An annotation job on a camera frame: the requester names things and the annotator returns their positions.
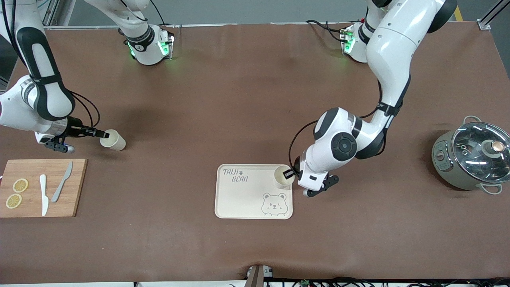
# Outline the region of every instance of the robotic arm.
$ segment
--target robotic arm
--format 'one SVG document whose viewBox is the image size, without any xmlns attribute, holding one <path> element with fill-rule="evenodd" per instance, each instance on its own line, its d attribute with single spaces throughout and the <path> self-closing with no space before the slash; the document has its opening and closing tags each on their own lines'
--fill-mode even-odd
<svg viewBox="0 0 510 287">
<path fill-rule="evenodd" d="M 439 29 L 453 14 L 456 0 L 367 0 L 364 23 L 341 31 L 343 51 L 368 62 L 379 81 L 380 101 L 370 122 L 342 108 L 325 112 L 314 129 L 315 143 L 295 165 L 303 194 L 313 197 L 338 183 L 329 172 L 354 157 L 378 155 L 386 133 L 402 107 L 411 81 L 413 54 L 427 32 Z"/>
<path fill-rule="evenodd" d="M 35 0 L 0 1 L 0 34 L 17 50 L 30 73 L 0 95 L 0 125 L 34 131 L 38 143 L 64 153 L 74 151 L 64 144 L 66 137 L 107 138 L 108 133 L 70 116 L 74 97 L 62 82 Z"/>
<path fill-rule="evenodd" d="M 147 24 L 141 13 L 149 0 L 85 0 L 112 19 L 127 39 L 133 58 L 154 65 L 172 58 L 174 35 L 156 25 Z"/>
</svg>

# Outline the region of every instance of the knife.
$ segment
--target knife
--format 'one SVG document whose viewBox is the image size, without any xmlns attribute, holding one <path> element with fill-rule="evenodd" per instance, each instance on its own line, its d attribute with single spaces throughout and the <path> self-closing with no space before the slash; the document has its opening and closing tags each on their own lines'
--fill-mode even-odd
<svg viewBox="0 0 510 287">
<path fill-rule="evenodd" d="M 62 187 L 64 187 L 64 182 L 71 176 L 72 171 L 72 161 L 69 162 L 69 165 L 67 166 L 67 170 L 65 171 L 64 177 L 62 178 L 62 181 L 59 184 L 59 187 L 57 187 L 57 190 L 53 194 L 52 202 L 57 202 L 60 196 L 60 192 L 62 191 Z"/>
<path fill-rule="evenodd" d="M 46 196 L 46 175 L 42 174 L 39 177 L 39 181 L 41 183 L 42 216 L 45 216 L 46 212 L 48 212 L 48 203 L 49 203 L 49 198 Z"/>
</svg>

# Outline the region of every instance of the bear drawing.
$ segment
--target bear drawing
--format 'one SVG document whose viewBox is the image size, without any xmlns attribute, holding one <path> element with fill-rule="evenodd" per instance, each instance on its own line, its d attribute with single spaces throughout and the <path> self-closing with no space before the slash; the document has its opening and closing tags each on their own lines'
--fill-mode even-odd
<svg viewBox="0 0 510 287">
<path fill-rule="evenodd" d="M 279 194 L 276 196 L 265 193 L 262 197 L 264 198 L 264 204 L 262 204 L 262 212 L 264 215 L 285 215 L 287 211 L 289 211 L 289 208 L 285 203 L 285 199 L 287 199 L 285 194 Z"/>
</svg>

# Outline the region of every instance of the pot lid knob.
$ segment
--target pot lid knob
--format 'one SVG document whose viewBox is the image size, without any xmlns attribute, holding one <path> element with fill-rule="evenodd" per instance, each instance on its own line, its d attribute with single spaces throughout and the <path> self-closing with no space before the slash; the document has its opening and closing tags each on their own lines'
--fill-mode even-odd
<svg viewBox="0 0 510 287">
<path fill-rule="evenodd" d="M 500 153 L 505 150 L 505 145 L 500 141 L 493 141 L 491 143 L 491 148 L 493 151 Z"/>
</svg>

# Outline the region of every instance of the paper cup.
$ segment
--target paper cup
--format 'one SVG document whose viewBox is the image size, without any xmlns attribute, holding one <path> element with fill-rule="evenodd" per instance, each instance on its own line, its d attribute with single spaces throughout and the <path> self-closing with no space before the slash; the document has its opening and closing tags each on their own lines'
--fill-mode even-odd
<svg viewBox="0 0 510 287">
<path fill-rule="evenodd" d="M 105 148 L 112 149 L 114 151 L 121 151 L 126 146 L 126 141 L 116 130 L 106 130 L 106 133 L 110 134 L 109 138 L 100 138 L 99 142 Z"/>
<path fill-rule="evenodd" d="M 274 186 L 276 186 L 276 188 L 284 189 L 284 188 L 287 188 L 288 186 L 290 186 L 294 182 L 294 176 L 292 176 L 289 179 L 286 179 L 284 176 L 284 171 L 286 171 L 288 169 L 289 169 L 288 166 L 281 165 L 274 170 L 273 182 L 274 182 Z"/>
</svg>

